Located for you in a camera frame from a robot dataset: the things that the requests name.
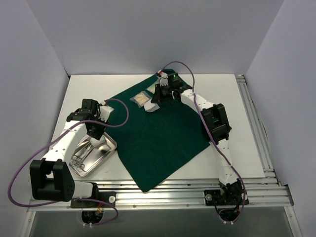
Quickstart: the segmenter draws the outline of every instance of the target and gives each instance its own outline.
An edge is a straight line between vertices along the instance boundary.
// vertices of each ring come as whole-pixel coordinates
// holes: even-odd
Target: silver tray
[[[75,149],[69,162],[69,167],[78,177],[84,177],[94,170],[102,161],[106,161],[117,148],[117,143],[107,133],[105,142],[94,148],[91,137],[85,137]]]

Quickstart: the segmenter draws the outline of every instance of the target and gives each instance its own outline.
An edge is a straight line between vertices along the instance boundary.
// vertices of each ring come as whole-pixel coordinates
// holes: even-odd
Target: metal frame
[[[282,187],[276,178],[270,158],[268,138],[262,122],[249,95],[243,75],[237,76],[237,84],[248,116],[249,124],[255,139],[265,178],[244,179],[249,207],[284,206],[294,236],[302,236],[288,187]],[[117,193],[116,208],[118,210],[132,209],[181,209],[181,208],[213,208],[205,206],[205,189],[217,189],[217,179],[200,180],[168,180],[156,186],[148,193],[142,193],[134,181],[96,181],[101,191]],[[33,207],[29,211],[78,211],[71,209],[70,202],[58,202],[48,206]]]

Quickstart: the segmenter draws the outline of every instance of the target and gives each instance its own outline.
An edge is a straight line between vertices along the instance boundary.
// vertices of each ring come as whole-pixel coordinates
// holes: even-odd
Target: black mounting plate
[[[116,199],[116,192],[100,192],[99,195],[100,195],[99,200],[104,201],[108,204],[111,204],[112,206],[115,206],[115,201],[113,203],[110,203],[109,197],[114,196]],[[80,200],[72,200],[70,204],[71,208],[95,208],[98,206],[99,206],[98,202],[80,201]]]
[[[237,205],[237,200],[234,200],[230,203],[226,203],[225,199],[221,196],[221,190],[220,189],[215,189],[215,190],[204,190],[204,197],[206,197],[207,194],[212,195],[212,200],[205,200],[205,205],[206,206],[231,206],[231,205]],[[249,199],[245,200],[245,205],[249,205]]]

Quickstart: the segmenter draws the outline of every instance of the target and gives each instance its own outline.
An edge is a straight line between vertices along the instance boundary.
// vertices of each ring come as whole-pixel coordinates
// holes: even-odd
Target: wall
[[[316,1],[285,0],[247,74],[273,163],[304,236],[315,236]]]
[[[27,2],[70,75],[150,74],[175,59],[244,74],[283,0]]]
[[[7,186],[16,169],[51,138],[68,78],[24,0],[0,2],[0,232],[18,236],[26,209],[13,206]],[[28,168],[14,197],[31,197]]]

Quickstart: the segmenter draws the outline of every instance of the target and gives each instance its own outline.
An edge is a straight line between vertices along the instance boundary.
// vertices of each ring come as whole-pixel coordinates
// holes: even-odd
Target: green cloth
[[[148,113],[130,101],[156,80],[156,76],[151,76],[114,96],[127,105],[129,120],[122,127],[106,130],[118,144],[120,160],[143,192],[154,188],[209,146],[201,133],[200,118],[190,107],[173,100],[160,103],[160,109]],[[115,109],[110,124],[124,122],[124,106],[115,101],[109,101],[109,105]]]

